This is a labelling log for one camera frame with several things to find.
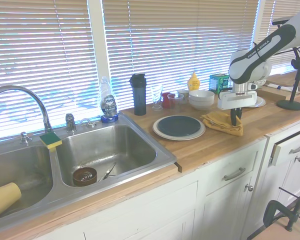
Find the dark plate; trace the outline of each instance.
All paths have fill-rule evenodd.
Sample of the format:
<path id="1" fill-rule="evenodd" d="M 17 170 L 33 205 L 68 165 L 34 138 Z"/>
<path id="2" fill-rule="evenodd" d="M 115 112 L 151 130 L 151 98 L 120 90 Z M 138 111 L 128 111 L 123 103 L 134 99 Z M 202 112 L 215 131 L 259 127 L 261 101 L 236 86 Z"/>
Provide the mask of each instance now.
<path id="1" fill-rule="evenodd" d="M 172 137 L 185 137 L 198 132 L 201 128 L 200 123 L 189 116 L 169 116 L 157 125 L 160 132 Z"/>

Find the cutting board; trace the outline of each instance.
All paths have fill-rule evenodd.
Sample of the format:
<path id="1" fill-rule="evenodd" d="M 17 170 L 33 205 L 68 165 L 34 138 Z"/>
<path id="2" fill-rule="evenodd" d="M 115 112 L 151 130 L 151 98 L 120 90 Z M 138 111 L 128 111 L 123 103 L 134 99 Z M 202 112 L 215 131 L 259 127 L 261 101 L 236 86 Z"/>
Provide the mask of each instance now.
<path id="1" fill-rule="evenodd" d="M 266 81 L 266 84 L 278 84 L 277 82 L 273 81 Z M 291 87 L 291 85 L 280 83 L 280 86 L 284 87 Z M 295 99 L 300 97 L 300 87 L 298 87 L 299 92 L 295 94 Z M 273 87 L 268 86 L 261 86 L 256 90 L 257 95 L 261 98 L 270 99 L 272 101 L 279 101 L 279 100 L 290 100 L 291 92 L 290 91 L 284 91 L 280 89 L 276 89 Z"/>

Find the sink basin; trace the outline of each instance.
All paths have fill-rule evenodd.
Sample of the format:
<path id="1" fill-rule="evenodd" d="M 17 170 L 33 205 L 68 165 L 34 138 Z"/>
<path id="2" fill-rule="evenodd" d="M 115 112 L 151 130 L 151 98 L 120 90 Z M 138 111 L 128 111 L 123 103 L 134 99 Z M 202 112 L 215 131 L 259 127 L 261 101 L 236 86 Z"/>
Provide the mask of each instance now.
<path id="1" fill-rule="evenodd" d="M 62 145 L 50 151 L 40 141 L 42 132 L 34 133 L 28 145 L 20 144 L 19 136 L 0 139 L 0 187 L 14 182 L 22 194 L 0 216 L 0 232 L 176 162 L 122 113 L 115 122 L 97 121 L 94 128 L 77 125 L 74 133 L 65 127 L 54 132 Z M 112 177 L 83 187 L 73 183 L 78 168 L 94 168 L 99 180 L 114 164 Z"/>
<path id="2" fill-rule="evenodd" d="M 73 173 L 83 167 L 96 169 L 97 180 L 108 169 L 115 167 L 110 175 L 118 176 L 151 163 L 156 151 L 131 127 L 114 125 L 85 132 L 62 140 L 56 148 L 62 180 L 68 186 L 73 183 Z"/>
<path id="3" fill-rule="evenodd" d="M 42 200 L 53 186 L 49 151 L 43 146 L 30 146 L 0 154 L 0 187 L 15 183 L 21 198 L 0 218 L 26 209 Z"/>

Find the yellow bottle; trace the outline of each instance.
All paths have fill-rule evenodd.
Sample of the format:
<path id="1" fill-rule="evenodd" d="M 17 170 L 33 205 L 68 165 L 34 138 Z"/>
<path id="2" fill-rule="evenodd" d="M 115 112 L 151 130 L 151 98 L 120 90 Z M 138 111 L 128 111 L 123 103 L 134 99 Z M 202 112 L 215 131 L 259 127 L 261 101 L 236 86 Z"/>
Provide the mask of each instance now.
<path id="1" fill-rule="evenodd" d="M 196 72 L 192 73 L 192 76 L 188 80 L 189 91 L 198 90 L 200 87 L 200 80 L 197 78 Z"/>

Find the white blinds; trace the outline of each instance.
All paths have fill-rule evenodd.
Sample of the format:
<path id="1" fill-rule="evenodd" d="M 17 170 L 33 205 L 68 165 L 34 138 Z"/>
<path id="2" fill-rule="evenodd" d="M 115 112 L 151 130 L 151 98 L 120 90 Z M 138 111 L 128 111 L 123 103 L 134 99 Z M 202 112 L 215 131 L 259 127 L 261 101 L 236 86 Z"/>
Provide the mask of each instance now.
<path id="1" fill-rule="evenodd" d="M 53 126 L 96 116 L 99 81 L 87 0 L 0 0 L 0 86 L 35 92 Z M 27 94 L 0 94 L 0 137 L 43 128 Z"/>
<path id="2" fill-rule="evenodd" d="M 102 0 L 109 68 L 119 107 L 133 106 L 129 79 L 186 88 L 193 71 L 201 89 L 228 73 L 231 54 L 249 49 L 257 0 Z M 147 90 L 147 102 L 151 91 Z"/>
<path id="3" fill-rule="evenodd" d="M 272 25 L 272 21 L 278 18 L 291 17 L 300 12 L 300 0 L 265 0 L 258 42 L 274 32 L 278 27 Z M 271 74 L 279 74 L 293 70 L 291 60 L 295 54 L 287 52 L 272 56 Z"/>

